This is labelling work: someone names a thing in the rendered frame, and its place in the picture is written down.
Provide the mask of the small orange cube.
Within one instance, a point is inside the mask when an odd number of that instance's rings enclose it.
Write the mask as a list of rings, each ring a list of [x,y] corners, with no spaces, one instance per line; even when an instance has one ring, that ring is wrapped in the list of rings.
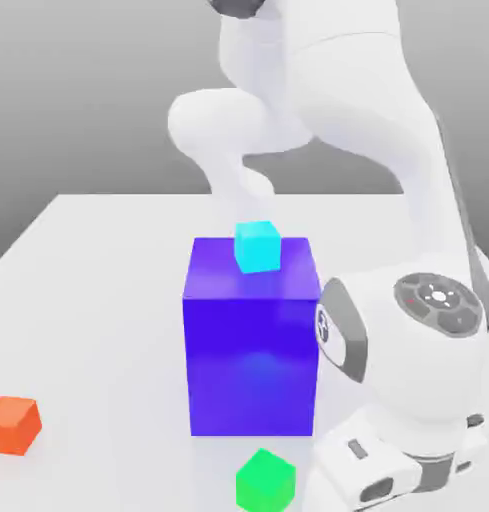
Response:
[[[34,399],[0,397],[0,454],[24,456],[41,430]]]

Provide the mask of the small cyan cube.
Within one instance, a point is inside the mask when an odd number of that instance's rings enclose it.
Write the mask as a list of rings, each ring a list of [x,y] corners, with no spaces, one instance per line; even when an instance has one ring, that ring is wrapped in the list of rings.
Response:
[[[278,271],[281,235],[270,221],[237,223],[234,256],[244,274]]]

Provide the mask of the large blue box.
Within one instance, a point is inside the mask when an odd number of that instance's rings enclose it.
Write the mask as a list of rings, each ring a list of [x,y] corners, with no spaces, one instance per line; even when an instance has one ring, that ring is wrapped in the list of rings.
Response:
[[[309,436],[320,284],[310,244],[285,238],[281,267],[244,274],[230,238],[193,242],[182,297],[190,430]]]

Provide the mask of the small green cube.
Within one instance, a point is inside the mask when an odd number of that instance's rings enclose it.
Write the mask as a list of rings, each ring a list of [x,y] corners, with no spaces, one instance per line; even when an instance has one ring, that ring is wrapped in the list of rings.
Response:
[[[236,504],[246,512],[284,512],[296,493],[296,467],[260,448],[236,473]]]

